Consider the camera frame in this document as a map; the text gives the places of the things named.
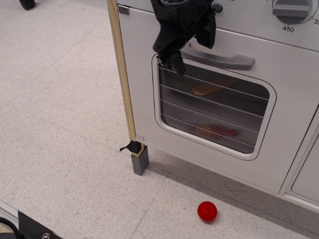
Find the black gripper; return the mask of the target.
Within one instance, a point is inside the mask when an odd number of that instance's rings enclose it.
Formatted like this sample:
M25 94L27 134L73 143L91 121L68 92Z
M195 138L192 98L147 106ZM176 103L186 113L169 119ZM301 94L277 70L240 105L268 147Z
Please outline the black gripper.
M178 75L185 74L180 50L192 38L209 49L216 35L215 11L211 0L153 0L160 32L153 45L158 62Z

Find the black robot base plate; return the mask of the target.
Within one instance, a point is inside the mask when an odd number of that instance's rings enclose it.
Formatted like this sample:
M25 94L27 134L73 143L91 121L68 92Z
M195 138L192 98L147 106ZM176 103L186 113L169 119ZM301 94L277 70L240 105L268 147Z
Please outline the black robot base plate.
M18 230L23 239L62 239L54 231L18 211Z

